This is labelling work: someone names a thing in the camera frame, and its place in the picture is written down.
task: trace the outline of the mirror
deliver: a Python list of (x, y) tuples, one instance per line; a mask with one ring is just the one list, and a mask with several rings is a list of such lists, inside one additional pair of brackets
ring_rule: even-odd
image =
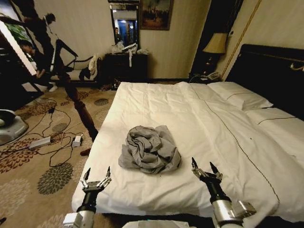
[(125, 47), (137, 43), (139, 47), (139, 1), (109, 0), (109, 3), (115, 43), (122, 41)]

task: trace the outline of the telephone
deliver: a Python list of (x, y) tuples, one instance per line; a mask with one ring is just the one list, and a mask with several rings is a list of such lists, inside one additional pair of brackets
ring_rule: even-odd
[(214, 81), (214, 80), (220, 79), (220, 74), (219, 74), (219, 72), (213, 72), (213, 73), (211, 73), (211, 74), (209, 74), (207, 76), (203, 76), (203, 77), (207, 78), (207, 79), (209, 79), (211, 81)]

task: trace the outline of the wooden bed post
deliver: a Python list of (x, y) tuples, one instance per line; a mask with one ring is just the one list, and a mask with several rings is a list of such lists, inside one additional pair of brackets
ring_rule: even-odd
[[(35, 35), (36, 40), (42, 45), (44, 55), (49, 63), (51, 62), (54, 48), (51, 44), (51, 39), (47, 33), (47, 25), (45, 19), (40, 19), (35, 10), (35, 3), (33, 0), (12, 0), (20, 9), (22, 15), (25, 17), (24, 26), (29, 28)], [(85, 104), (80, 100), (79, 93), (76, 87), (70, 83), (71, 78), (64, 71), (64, 64), (62, 59), (59, 59), (59, 66), (57, 66), (58, 77), (63, 83), (67, 95), (73, 100), (74, 107), (78, 111), (80, 119), (84, 126), (89, 131), (92, 141), (96, 138), (98, 131), (94, 126), (93, 119), (86, 109)]]

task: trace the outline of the lamp shade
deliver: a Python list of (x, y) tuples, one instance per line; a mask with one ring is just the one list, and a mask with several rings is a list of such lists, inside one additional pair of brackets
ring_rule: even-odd
[(227, 35), (227, 33), (214, 33), (208, 45), (204, 48), (203, 52), (219, 54), (225, 53)]

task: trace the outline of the crumpled gray shirt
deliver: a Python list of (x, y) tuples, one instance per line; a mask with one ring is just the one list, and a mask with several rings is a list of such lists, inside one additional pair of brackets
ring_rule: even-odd
[(118, 164), (124, 168), (138, 168), (142, 172), (157, 174), (177, 169), (181, 156), (165, 125), (132, 128), (123, 145)]

